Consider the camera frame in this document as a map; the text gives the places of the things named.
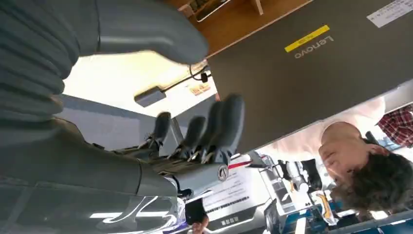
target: robotic hand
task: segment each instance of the robotic hand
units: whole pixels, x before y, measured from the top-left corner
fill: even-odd
[[[228,164],[235,154],[243,129],[243,99],[238,95],[230,95],[224,101],[214,103],[204,133],[205,118],[194,117],[186,137],[176,150],[169,156],[159,156],[169,123],[170,114],[161,113],[153,133],[145,143],[116,150],[115,153],[139,159],[141,163],[149,164],[159,175],[172,178],[185,199],[193,199],[225,181]]]
[[[196,195],[225,178],[217,170],[241,134],[239,96],[216,104],[220,123],[209,121],[199,142],[188,136],[171,157],[151,154],[162,137],[129,149],[140,151],[130,157],[86,143],[74,124],[54,117],[80,56],[153,50],[202,61],[207,43],[179,12],[156,0],[2,0],[0,9],[0,232],[150,233],[177,221],[177,187]],[[184,168],[172,167],[175,160]],[[208,185],[194,187],[189,178],[203,173]]]

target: dark hair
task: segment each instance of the dark hair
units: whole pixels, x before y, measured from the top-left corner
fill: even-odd
[[[366,144],[374,144],[363,139]],[[369,161],[353,172],[350,186],[333,189],[345,207],[359,211],[392,210],[403,206],[412,198],[412,163],[405,157],[370,154]]]

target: white label sticker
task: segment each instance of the white label sticker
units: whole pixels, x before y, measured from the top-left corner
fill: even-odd
[[[380,28],[411,11],[413,11],[413,0],[395,0],[367,18]]]

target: laptop lid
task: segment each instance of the laptop lid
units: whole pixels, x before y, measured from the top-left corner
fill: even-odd
[[[413,78],[412,0],[317,0],[209,59],[248,152]]]

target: person's hand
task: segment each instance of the person's hand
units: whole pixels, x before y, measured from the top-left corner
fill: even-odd
[[[194,223],[192,225],[192,233],[193,234],[202,234],[204,231],[204,228],[208,226],[209,223],[209,218],[206,216],[204,220],[202,220],[202,223]]]

